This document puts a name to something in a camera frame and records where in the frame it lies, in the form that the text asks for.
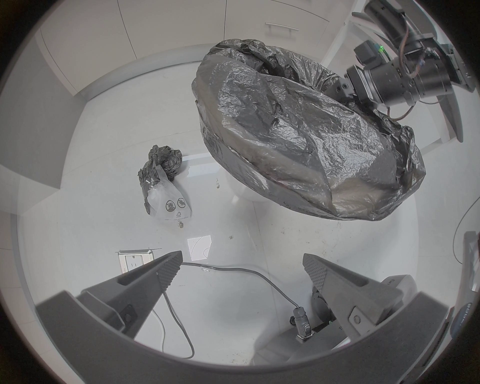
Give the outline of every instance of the black crumpled bag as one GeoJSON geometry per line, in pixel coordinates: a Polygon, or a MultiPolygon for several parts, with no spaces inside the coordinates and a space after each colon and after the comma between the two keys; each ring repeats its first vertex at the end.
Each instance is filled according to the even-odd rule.
{"type": "Polygon", "coordinates": [[[181,162],[181,151],[172,149],[168,145],[160,148],[158,145],[154,145],[148,152],[148,161],[138,171],[138,179],[144,195],[144,205],[148,214],[150,214],[150,204],[147,201],[148,191],[160,181],[156,167],[161,166],[167,174],[168,180],[173,181],[181,166],[181,162]]]}
{"type": "Polygon", "coordinates": [[[225,40],[192,90],[213,158],[260,195],[328,219],[381,220],[425,177],[413,130],[322,91],[338,75],[258,40],[225,40]]]}

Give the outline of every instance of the gray connector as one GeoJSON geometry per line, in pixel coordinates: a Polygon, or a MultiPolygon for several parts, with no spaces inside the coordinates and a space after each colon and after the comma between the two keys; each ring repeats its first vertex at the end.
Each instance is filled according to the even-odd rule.
{"type": "Polygon", "coordinates": [[[310,327],[307,314],[303,307],[295,308],[293,310],[293,316],[295,317],[295,325],[297,326],[297,337],[304,340],[312,336],[312,328],[310,327]]]}

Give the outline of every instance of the white cable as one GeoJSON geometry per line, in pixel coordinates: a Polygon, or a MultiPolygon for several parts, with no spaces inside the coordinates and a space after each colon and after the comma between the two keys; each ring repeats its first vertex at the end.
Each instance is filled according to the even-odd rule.
{"type": "Polygon", "coordinates": [[[162,327],[162,343],[160,344],[160,352],[163,352],[163,343],[165,343],[165,326],[163,325],[162,319],[160,319],[160,316],[158,316],[158,314],[155,312],[155,309],[152,309],[152,313],[158,319],[158,322],[162,327]]]}

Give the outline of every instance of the black trash bag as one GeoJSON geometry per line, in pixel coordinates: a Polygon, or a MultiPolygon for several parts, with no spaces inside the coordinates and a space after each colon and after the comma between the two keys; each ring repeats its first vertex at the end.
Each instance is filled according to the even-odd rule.
{"type": "Polygon", "coordinates": [[[181,162],[181,151],[179,149],[171,149],[168,145],[160,148],[158,145],[154,145],[148,152],[148,161],[138,171],[138,179],[144,195],[144,205],[148,214],[150,214],[150,204],[147,201],[148,191],[161,180],[156,167],[161,166],[167,174],[168,180],[173,181],[181,166],[181,162]]]}
{"type": "Polygon", "coordinates": [[[381,220],[425,177],[413,130],[322,91],[338,75],[258,40],[225,40],[192,90],[205,145],[260,195],[328,219],[381,220]]]}

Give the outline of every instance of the recycling symbol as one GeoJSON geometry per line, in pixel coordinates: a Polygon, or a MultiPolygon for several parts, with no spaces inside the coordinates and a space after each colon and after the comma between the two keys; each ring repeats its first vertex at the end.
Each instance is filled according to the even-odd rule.
{"type": "Polygon", "coordinates": [[[167,203],[165,204],[165,209],[169,212],[175,211],[175,203],[171,200],[168,200],[167,203]]]}

